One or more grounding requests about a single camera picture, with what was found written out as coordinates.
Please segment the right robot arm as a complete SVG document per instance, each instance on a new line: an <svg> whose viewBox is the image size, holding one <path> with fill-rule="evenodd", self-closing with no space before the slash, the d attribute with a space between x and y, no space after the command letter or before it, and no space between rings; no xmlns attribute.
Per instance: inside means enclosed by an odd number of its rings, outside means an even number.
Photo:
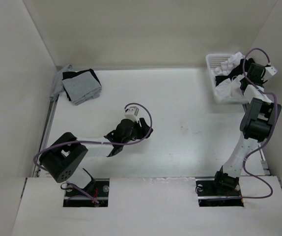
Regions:
<svg viewBox="0 0 282 236"><path fill-rule="evenodd" d="M246 170L248 158L260 150L258 144L267 143L272 137L282 107L275 95L271 94L273 100L269 99L263 84L276 72L277 69L270 64L263 66L257 63L252 63L247 71L243 71L240 91L249 106L240 123L241 134L238 143L211 183L216 194L234 190L239 184L242 171L252 176Z"/></svg>

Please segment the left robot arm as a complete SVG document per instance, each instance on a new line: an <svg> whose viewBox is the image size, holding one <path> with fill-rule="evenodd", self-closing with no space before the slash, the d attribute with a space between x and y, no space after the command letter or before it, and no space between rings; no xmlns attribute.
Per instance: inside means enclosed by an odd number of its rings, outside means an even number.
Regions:
<svg viewBox="0 0 282 236"><path fill-rule="evenodd" d="M64 133L39 158L39 164L57 183L67 182L69 188L83 196L92 194L96 180L80 167L86 157L113 157L124 145L147 139L153 132L152 124L144 118L138 121L123 119L116 129L98 141L79 142L71 132Z"/></svg>

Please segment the white tank top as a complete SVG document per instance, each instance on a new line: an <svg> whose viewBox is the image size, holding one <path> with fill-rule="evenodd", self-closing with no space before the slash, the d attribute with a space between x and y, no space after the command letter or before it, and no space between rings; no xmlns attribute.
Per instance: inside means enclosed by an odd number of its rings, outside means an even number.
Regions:
<svg viewBox="0 0 282 236"><path fill-rule="evenodd" d="M234 76L233 80L225 79L215 87L215 96L219 103L240 103L248 101L240 89L243 75Z"/></svg>

